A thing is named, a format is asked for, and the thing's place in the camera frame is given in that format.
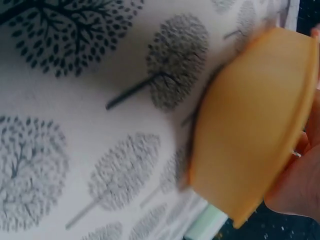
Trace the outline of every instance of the human hand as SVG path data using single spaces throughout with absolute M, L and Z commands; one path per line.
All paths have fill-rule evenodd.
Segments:
M 319 26 L 312 35 L 320 36 Z M 301 215 L 320 223 L 320 90 L 316 90 L 312 110 L 287 168 L 264 198 L 273 211 Z

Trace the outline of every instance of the yellow plastic container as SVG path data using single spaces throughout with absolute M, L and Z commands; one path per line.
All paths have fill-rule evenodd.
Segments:
M 195 126 L 190 183 L 235 228 L 288 163 L 311 110 L 318 67 L 318 39 L 274 28 L 209 86 Z

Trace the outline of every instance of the gray tree print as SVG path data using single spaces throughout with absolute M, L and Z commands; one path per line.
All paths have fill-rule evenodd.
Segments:
M 196 16 L 181 14 L 168 19 L 148 45 L 148 77 L 109 101 L 106 109 L 114 108 L 148 86 L 154 106 L 164 112 L 173 111 L 198 80 L 208 46 L 209 34 Z
M 122 224 L 114 222 L 90 232 L 88 236 L 82 237 L 81 240 L 120 240 L 121 236 Z
M 256 10 L 250 0 L 243 2 L 237 16 L 237 29 L 227 33 L 224 39 L 235 36 L 235 49 L 241 52 L 250 39 L 256 24 Z
M 2 0 L 0 26 L 31 68 L 58 78 L 116 50 L 145 0 Z
M 2 115 L 0 141 L 0 229 L 28 230 L 62 195 L 66 139 L 52 120 Z
M 146 239 L 159 225 L 167 210 L 167 204 L 163 203 L 144 215 L 131 230 L 129 240 Z
M 136 133 L 109 150 L 96 164 L 88 182 L 93 201 L 65 226 L 68 230 L 91 209 L 100 205 L 106 211 L 127 206 L 149 180 L 158 162 L 159 136 Z
M 157 238 L 157 240 L 169 240 L 168 239 L 169 235 L 170 235 L 170 230 L 167 229 L 160 234 L 160 236 Z
M 230 11 L 236 0 L 211 0 L 215 11 L 218 14 L 225 14 Z
M 174 156 L 167 161 L 159 178 L 159 186 L 141 202 L 141 208 L 144 208 L 158 192 L 161 191 L 163 194 L 168 194 L 179 187 L 189 166 L 187 146 L 178 149 Z
M 182 238 L 182 235 L 185 233 L 185 227 L 187 226 L 188 223 L 188 218 L 184 219 L 181 221 L 181 223 L 178 225 L 178 227 L 176 227 L 173 231 L 172 234 L 170 236 L 170 240 L 175 240 L 179 235 L 180 238 Z

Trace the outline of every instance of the black tree print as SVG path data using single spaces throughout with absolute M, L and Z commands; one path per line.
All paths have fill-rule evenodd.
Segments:
M 175 15 L 160 25 L 146 57 L 148 77 L 109 101 L 110 110 L 149 86 L 154 106 L 175 109 L 190 93 L 204 68 L 209 35 L 192 14 Z
M 127 206 L 149 180 L 158 162 L 160 139 L 154 134 L 129 135 L 110 149 L 97 164 L 89 180 L 93 201 L 65 226 L 68 230 L 96 205 L 106 211 Z
M 157 240 L 169 240 L 168 239 L 169 235 L 170 235 L 170 230 L 167 229 L 160 234 L 160 236 L 157 238 Z
M 129 240 L 146 239 L 159 225 L 167 210 L 167 204 L 163 203 L 144 215 L 131 230 Z
M 224 14 L 228 12 L 235 4 L 236 0 L 211 0 L 215 11 L 218 14 Z
M 182 235 L 185 233 L 185 227 L 188 223 L 188 219 L 184 219 L 181 221 L 181 223 L 172 231 L 172 234 L 170 236 L 170 240 L 176 240 L 176 238 L 181 234 L 180 238 Z
M 81 240 L 120 240 L 121 236 L 122 224 L 114 222 L 90 232 L 88 236 L 82 237 Z
M 0 116 L 0 229 L 28 230 L 57 205 L 69 159 L 52 120 Z
M 250 0 L 243 2 L 237 16 L 237 29 L 227 33 L 224 39 L 235 36 L 235 49 L 241 52 L 251 37 L 256 24 L 256 10 Z
M 31 68 L 79 76 L 116 50 L 145 0 L 2 0 L 0 26 Z
M 194 199 L 190 203 L 189 211 L 192 211 L 193 209 L 195 209 L 195 207 L 198 206 L 202 201 L 203 199 L 200 196 L 195 195 Z
M 174 189 L 179 188 L 179 185 L 185 177 L 189 166 L 189 163 L 187 161 L 187 146 L 178 149 L 174 156 L 168 160 L 160 175 L 158 187 L 141 202 L 141 208 L 148 204 L 159 191 L 162 191 L 163 194 L 168 194 Z

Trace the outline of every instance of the dark speckled surface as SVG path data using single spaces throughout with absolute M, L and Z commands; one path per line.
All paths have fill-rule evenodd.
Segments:
M 320 0 L 300 0 L 297 32 L 309 35 L 317 23 Z M 320 226 L 307 217 L 272 212 L 263 203 L 240 229 L 229 219 L 213 240 L 320 240 Z
M 263 203 L 240 229 L 229 219 L 213 240 L 320 240 L 320 226 L 307 217 L 272 212 Z

